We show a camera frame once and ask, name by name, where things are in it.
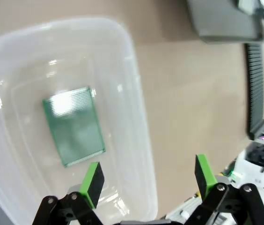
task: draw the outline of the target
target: clear plastic bin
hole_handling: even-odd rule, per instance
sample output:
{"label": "clear plastic bin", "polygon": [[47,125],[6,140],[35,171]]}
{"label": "clear plastic bin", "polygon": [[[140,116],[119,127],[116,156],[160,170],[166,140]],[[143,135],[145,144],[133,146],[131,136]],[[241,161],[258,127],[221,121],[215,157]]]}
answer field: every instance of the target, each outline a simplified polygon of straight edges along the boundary
{"label": "clear plastic bin", "polygon": [[[90,86],[106,152],[65,168],[42,99]],[[133,45],[104,18],[42,24],[0,37],[0,205],[30,225],[43,197],[62,198],[100,161],[105,184],[95,210],[105,224],[157,214],[154,165]]]}

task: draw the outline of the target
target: plastic container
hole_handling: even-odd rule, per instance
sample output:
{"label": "plastic container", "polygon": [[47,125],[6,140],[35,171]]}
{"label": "plastic container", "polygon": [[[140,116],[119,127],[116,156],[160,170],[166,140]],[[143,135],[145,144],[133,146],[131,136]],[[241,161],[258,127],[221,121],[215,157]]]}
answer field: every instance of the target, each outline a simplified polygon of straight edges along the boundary
{"label": "plastic container", "polygon": [[[42,99],[90,86],[106,152],[65,168]],[[157,214],[154,166],[135,53],[128,33],[104,18],[42,24],[0,37],[0,205],[30,225],[43,197],[62,198],[100,161],[96,213],[105,224]]]}

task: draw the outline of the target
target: green strip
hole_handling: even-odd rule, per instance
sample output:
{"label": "green strip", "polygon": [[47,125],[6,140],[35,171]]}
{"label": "green strip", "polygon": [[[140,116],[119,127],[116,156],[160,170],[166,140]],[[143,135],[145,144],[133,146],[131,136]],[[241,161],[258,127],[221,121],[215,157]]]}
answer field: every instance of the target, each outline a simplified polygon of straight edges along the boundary
{"label": "green strip", "polygon": [[202,168],[205,180],[206,180],[206,193],[205,196],[207,196],[213,188],[215,184],[217,184],[217,180],[212,172],[212,169],[208,163],[208,160],[206,158],[205,154],[197,155],[198,161],[200,163],[200,166]]}
{"label": "green strip", "polygon": [[91,181],[94,177],[95,171],[98,167],[98,164],[99,164],[98,162],[90,164],[90,166],[86,172],[86,175],[84,177],[84,180],[81,184],[80,190],[79,190],[79,192],[87,198],[90,207],[93,209],[95,208],[95,206],[89,197],[88,190],[89,190],[89,186],[91,184]]}

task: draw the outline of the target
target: white plastic object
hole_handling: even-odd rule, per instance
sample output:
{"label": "white plastic object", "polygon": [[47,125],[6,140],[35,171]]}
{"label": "white plastic object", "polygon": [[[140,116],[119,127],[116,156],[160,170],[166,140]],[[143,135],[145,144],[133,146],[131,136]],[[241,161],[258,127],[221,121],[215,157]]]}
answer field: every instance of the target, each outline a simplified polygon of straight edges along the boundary
{"label": "white plastic object", "polygon": [[[106,153],[64,168],[42,99],[90,86]],[[105,184],[95,210],[107,225],[157,214],[154,165],[135,52],[105,18],[50,22],[0,37],[0,205],[30,225],[43,197],[64,197],[100,161]]]}

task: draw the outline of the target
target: bolt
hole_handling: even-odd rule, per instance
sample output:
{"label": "bolt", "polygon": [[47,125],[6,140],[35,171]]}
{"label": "bolt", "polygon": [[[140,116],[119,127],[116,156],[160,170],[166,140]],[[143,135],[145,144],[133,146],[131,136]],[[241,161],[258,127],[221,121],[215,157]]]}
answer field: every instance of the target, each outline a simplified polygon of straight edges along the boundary
{"label": "bolt", "polygon": [[217,186],[217,189],[218,189],[219,191],[224,191],[224,190],[225,190],[225,187],[224,187],[222,184],[219,184],[219,185]]}
{"label": "bolt", "polygon": [[53,201],[54,200],[52,198],[49,198],[48,203],[51,204],[51,203],[53,203]]}
{"label": "bolt", "polygon": [[252,191],[252,189],[249,186],[247,186],[247,185],[243,187],[243,190],[245,190],[246,192],[251,192]]}
{"label": "bolt", "polygon": [[76,194],[72,194],[72,199],[76,200],[76,198],[77,198],[77,195]]}

